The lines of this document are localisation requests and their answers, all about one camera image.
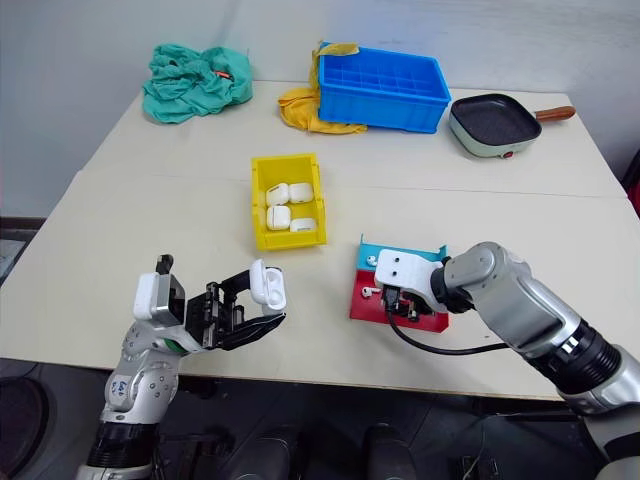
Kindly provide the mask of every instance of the yellow cloth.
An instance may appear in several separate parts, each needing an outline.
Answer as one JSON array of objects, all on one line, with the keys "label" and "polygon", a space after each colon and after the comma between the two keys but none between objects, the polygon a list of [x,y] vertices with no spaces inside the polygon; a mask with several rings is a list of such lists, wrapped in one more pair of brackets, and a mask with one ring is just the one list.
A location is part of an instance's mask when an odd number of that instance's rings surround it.
[{"label": "yellow cloth", "polygon": [[355,43],[332,43],[331,45],[314,50],[311,54],[311,70],[309,71],[309,84],[311,87],[294,88],[278,99],[282,120],[291,127],[308,130],[310,132],[366,132],[366,125],[325,122],[318,118],[318,107],[320,107],[318,57],[320,55],[353,55],[355,53],[358,53],[358,45]]}]

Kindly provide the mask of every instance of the green cloth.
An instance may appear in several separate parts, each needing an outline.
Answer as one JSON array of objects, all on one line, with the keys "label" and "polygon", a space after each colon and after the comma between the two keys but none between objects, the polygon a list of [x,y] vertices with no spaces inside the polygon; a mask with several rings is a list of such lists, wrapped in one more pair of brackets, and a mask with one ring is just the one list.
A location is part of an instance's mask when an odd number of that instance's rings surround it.
[{"label": "green cloth", "polygon": [[[251,99],[251,66],[241,53],[215,47],[200,53],[179,45],[159,45],[143,85],[142,107],[162,123],[180,123],[194,115],[219,113],[226,105]],[[216,73],[228,73],[231,79]]]}]

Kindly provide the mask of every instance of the pan handle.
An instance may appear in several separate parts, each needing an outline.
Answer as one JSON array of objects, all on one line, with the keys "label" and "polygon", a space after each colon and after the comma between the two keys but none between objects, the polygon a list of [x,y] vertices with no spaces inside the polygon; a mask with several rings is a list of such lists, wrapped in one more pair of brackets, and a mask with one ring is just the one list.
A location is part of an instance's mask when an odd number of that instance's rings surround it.
[{"label": "pan handle", "polygon": [[536,115],[536,120],[539,122],[553,122],[573,117],[576,113],[576,109],[567,105],[566,107],[550,108],[549,110],[538,110],[534,113]]}]

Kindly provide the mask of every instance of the yellow plastic box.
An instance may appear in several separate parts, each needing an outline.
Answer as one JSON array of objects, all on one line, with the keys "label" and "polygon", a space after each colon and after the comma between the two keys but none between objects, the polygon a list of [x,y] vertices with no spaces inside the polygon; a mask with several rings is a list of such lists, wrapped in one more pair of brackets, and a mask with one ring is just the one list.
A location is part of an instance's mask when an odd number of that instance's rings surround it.
[{"label": "yellow plastic box", "polygon": [[[310,183],[313,200],[307,203],[288,203],[291,218],[312,217],[318,228],[314,232],[272,231],[267,228],[265,192],[278,183]],[[251,160],[251,215],[259,250],[284,250],[327,243],[324,196],[320,183],[320,169],[314,153],[300,153],[280,157],[258,157]]]}]

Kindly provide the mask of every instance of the blue plastic crate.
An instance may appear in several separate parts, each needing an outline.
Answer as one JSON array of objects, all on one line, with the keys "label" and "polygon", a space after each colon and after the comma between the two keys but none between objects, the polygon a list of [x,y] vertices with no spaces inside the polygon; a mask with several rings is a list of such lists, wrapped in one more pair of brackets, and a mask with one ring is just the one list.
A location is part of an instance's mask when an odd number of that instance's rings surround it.
[{"label": "blue plastic crate", "polygon": [[318,83],[327,122],[435,133],[451,101],[435,58],[371,48],[320,56]]}]

